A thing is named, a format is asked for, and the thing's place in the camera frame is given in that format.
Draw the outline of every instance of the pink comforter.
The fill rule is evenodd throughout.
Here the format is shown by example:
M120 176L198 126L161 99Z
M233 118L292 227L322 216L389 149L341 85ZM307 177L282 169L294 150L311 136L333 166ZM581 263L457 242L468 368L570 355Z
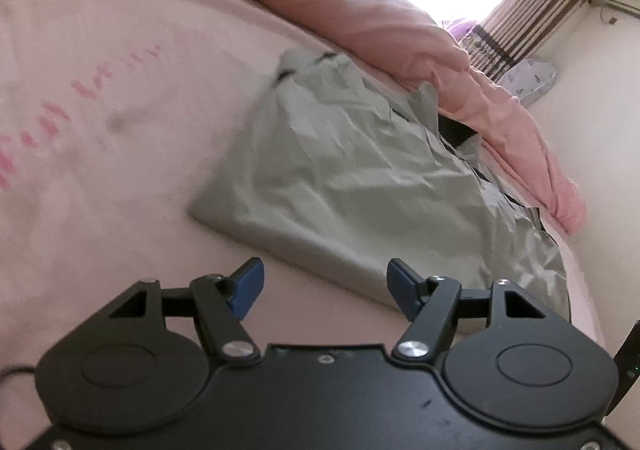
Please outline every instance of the pink comforter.
M584 201L533 118L517 98L472 68L465 50L428 14L404 0L257 1L405 88L433 84L440 112L478 131L503 170L544 204L567 233L583 225Z

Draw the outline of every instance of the gray garment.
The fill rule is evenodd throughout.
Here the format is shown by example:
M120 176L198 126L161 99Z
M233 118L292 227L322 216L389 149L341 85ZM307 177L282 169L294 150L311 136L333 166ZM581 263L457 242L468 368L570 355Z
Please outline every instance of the gray garment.
M191 214L385 303L389 259L486 288L509 279L568 317L555 241L438 134L437 93L386 95L345 54L287 52Z

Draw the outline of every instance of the bed sheet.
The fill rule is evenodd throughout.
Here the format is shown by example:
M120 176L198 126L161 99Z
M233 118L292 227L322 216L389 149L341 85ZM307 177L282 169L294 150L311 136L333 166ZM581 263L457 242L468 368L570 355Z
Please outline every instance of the bed sheet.
M0 0L0 16L1 366L36 363L136 280L180 287L252 255L266 286L244 325L261 347L391 345L404 331L398 312L185 214L281 53L326 44L245 0ZM568 280L580 310L582 276ZM597 338L583 313L574 323ZM28 379L2 399L17 449L46 416Z

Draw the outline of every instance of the wrinkled gray cloth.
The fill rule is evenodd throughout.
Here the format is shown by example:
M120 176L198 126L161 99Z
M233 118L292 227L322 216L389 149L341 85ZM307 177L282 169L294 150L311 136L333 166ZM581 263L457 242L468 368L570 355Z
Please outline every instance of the wrinkled gray cloth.
M567 318L555 241L474 170L477 135L457 149L441 137L437 108L431 85L391 96L345 54L287 52L190 212L381 302L401 257L465 287L509 279Z

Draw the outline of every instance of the wall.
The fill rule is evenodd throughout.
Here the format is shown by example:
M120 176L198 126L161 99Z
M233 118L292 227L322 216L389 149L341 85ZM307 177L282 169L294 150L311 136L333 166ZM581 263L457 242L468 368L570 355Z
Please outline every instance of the wall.
M605 10L606 20L613 15ZM640 319L640 21L615 16L610 26L590 10L546 53L559 78L530 109L588 205L588 223L570 242L610 353ZM640 383L609 425L640 448Z

